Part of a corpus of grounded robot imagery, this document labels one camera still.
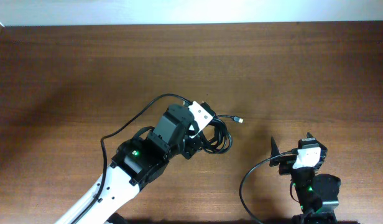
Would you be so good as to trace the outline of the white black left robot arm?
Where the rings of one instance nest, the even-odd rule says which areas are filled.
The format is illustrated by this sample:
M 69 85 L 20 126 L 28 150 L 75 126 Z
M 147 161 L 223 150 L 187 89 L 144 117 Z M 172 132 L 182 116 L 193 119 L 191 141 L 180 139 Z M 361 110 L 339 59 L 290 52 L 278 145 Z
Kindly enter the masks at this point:
M 164 172 L 173 156 L 191 158 L 198 134 L 212 119 L 195 101 L 189 106 L 170 105 L 155 127 L 142 128 L 118 147 L 106 173 L 58 223 L 108 223 L 119 208 Z

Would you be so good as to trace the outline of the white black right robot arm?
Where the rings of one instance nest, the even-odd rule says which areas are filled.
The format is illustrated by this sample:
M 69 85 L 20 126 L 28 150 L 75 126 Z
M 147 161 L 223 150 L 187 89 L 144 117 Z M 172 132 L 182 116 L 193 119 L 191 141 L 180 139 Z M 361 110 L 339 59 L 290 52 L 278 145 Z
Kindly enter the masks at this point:
M 277 166 L 280 175 L 289 175 L 290 190 L 296 192 L 293 199 L 300 205 L 302 213 L 292 217 L 292 223 L 336 223 L 334 213 L 339 205 L 338 194 L 341 179 L 330 174 L 318 174 L 324 164 L 328 149 L 312 134 L 298 141 L 290 152 L 280 153 L 271 139 L 271 167 Z

